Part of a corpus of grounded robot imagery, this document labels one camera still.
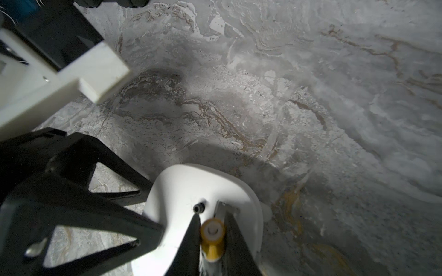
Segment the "black gold AA battery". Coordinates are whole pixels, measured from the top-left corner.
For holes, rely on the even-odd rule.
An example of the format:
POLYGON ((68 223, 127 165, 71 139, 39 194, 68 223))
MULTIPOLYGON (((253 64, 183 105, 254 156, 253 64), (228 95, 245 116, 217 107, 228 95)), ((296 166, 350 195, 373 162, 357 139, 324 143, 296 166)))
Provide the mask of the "black gold AA battery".
POLYGON ((200 228, 201 234, 201 276, 221 276, 222 257, 225 253, 226 228, 218 218, 211 218, 200 228))

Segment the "white square alarm clock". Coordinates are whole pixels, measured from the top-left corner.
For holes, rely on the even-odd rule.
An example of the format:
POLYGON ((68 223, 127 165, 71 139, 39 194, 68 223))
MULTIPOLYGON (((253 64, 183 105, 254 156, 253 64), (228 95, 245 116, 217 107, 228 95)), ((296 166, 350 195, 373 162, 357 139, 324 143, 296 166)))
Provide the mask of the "white square alarm clock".
POLYGON ((135 276, 163 276, 172 264, 194 215, 202 203, 200 220, 214 217, 217 202, 239 210, 234 214, 250 253, 261 251, 264 220, 261 204, 244 181, 210 167, 177 164, 165 169, 155 180, 142 215, 165 228, 158 247, 131 262, 135 276))

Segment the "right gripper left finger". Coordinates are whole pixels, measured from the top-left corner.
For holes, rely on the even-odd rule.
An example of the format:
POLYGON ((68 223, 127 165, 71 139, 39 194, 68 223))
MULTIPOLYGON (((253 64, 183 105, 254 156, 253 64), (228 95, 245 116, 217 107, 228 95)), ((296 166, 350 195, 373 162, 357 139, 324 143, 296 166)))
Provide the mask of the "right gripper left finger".
POLYGON ((200 216, 194 214, 166 276, 199 276, 200 216))

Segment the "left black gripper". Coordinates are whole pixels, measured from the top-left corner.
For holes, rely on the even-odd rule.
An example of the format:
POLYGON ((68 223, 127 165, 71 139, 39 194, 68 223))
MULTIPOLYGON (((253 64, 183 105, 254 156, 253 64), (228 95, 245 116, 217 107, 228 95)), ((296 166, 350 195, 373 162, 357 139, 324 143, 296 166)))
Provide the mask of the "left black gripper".
POLYGON ((150 180, 89 135, 67 136, 65 131, 44 128, 2 141, 1 275, 100 276, 153 251, 163 227, 124 208, 145 202, 152 187, 150 180), (134 190, 89 192, 98 163, 134 190), (45 168, 60 177, 37 173, 29 178, 45 168), (58 225, 116 232, 134 241, 44 267, 58 225))

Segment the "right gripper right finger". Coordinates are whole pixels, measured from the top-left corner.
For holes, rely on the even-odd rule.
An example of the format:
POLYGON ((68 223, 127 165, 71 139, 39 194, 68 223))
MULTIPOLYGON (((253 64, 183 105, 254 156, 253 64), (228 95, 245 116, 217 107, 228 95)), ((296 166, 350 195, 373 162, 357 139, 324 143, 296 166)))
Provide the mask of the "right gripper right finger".
POLYGON ((241 230, 230 212, 224 217, 226 226, 226 252, 224 270, 227 276, 261 276, 241 230))

